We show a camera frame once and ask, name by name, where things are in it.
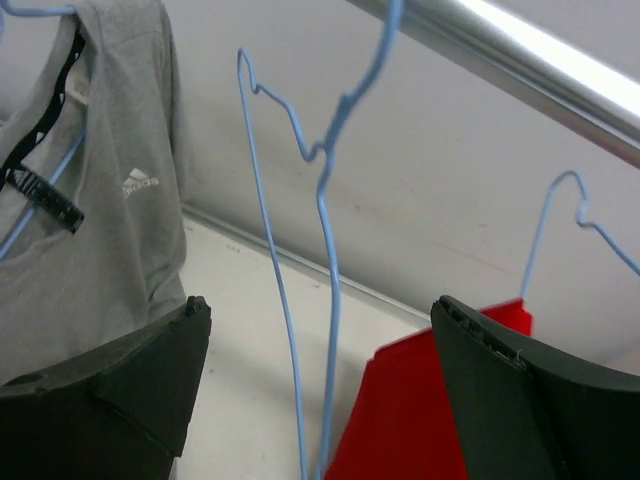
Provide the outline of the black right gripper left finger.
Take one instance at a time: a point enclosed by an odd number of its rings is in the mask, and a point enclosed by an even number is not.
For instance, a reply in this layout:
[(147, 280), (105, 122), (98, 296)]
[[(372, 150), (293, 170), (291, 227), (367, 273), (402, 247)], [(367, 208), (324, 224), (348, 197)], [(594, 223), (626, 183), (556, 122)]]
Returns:
[(210, 307), (191, 296), (142, 329), (2, 385), (2, 478), (169, 478), (210, 331)]

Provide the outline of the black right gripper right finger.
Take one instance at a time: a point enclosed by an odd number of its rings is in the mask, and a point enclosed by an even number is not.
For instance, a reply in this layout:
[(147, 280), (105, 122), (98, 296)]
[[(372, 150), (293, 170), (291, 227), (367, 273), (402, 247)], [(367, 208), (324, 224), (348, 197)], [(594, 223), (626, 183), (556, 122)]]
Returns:
[(639, 378), (443, 296), (431, 310), (472, 479), (636, 479)]

